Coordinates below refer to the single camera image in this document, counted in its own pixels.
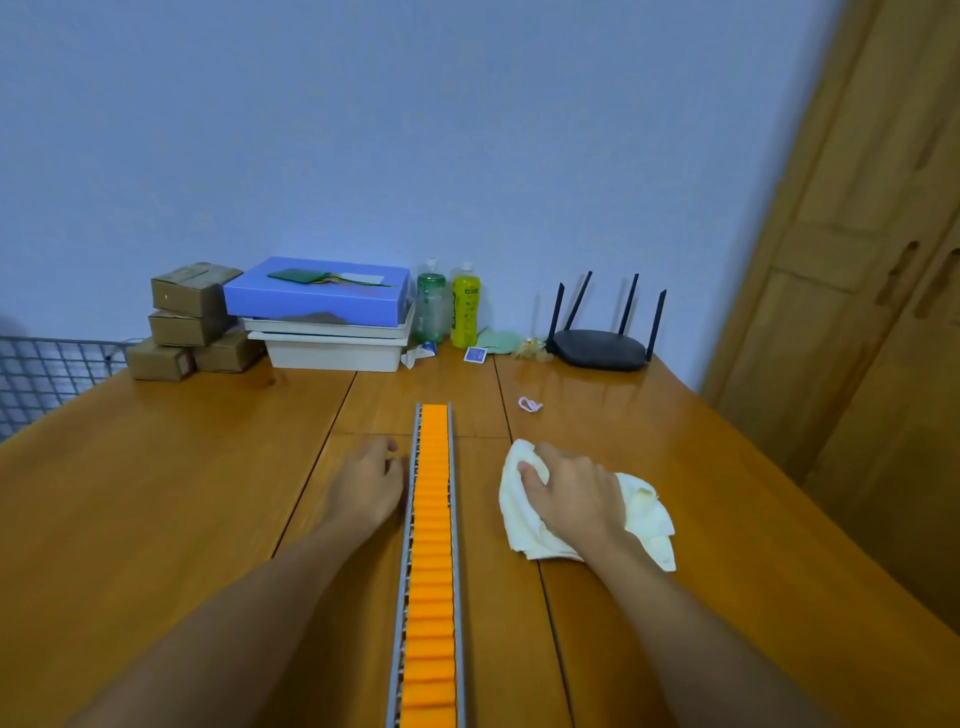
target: label on box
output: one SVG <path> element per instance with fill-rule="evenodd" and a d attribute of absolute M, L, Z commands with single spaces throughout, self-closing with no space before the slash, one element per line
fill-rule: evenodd
<path fill-rule="evenodd" d="M 363 273 L 341 273 L 340 278 L 352 280 L 356 283 L 382 283 L 383 276 L 367 276 Z"/>

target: forearm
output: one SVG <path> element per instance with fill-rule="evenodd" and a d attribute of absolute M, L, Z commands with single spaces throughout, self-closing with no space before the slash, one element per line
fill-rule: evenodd
<path fill-rule="evenodd" d="M 251 723 L 357 545 L 349 528 L 322 525 L 184 618 L 71 725 Z"/>
<path fill-rule="evenodd" d="M 684 728 L 827 724 L 773 663 L 660 571 L 632 534 L 584 556 L 639 635 Z"/>

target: white storage box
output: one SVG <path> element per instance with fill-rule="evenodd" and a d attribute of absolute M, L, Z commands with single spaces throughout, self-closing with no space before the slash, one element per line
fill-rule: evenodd
<path fill-rule="evenodd" d="M 407 345 L 406 339 L 307 336 L 269 331 L 251 331 L 247 335 L 266 342 L 271 363 L 280 369 L 395 372 Z"/>
<path fill-rule="evenodd" d="M 370 339 L 398 339 L 410 333 L 414 320 L 414 305 L 410 303 L 403 326 L 360 327 L 352 324 L 314 324 L 305 321 L 277 321 L 275 319 L 240 318 L 247 331 L 269 331 L 270 333 L 299 333 L 310 336 L 355 336 Z"/>

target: plastic bottle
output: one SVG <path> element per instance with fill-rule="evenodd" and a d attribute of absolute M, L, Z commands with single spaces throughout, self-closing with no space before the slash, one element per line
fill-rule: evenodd
<path fill-rule="evenodd" d="M 473 274 L 473 263 L 464 263 L 453 279 L 453 328 L 450 342 L 458 349 L 477 343 L 477 305 L 480 304 L 480 279 Z"/>
<path fill-rule="evenodd" d="M 417 276 L 417 314 L 414 329 L 417 338 L 423 342 L 440 344 L 446 334 L 449 319 L 444 314 L 444 291 L 446 278 L 437 273 L 437 258 L 426 261 L 426 271 Z"/>

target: wooden door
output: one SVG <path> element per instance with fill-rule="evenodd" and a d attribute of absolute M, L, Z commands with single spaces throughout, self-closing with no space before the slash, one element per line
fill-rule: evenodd
<path fill-rule="evenodd" d="M 960 222 L 804 489 L 917 599 L 960 631 Z"/>
<path fill-rule="evenodd" d="M 796 482 L 960 204 L 960 0 L 853 2 L 704 396 Z"/>

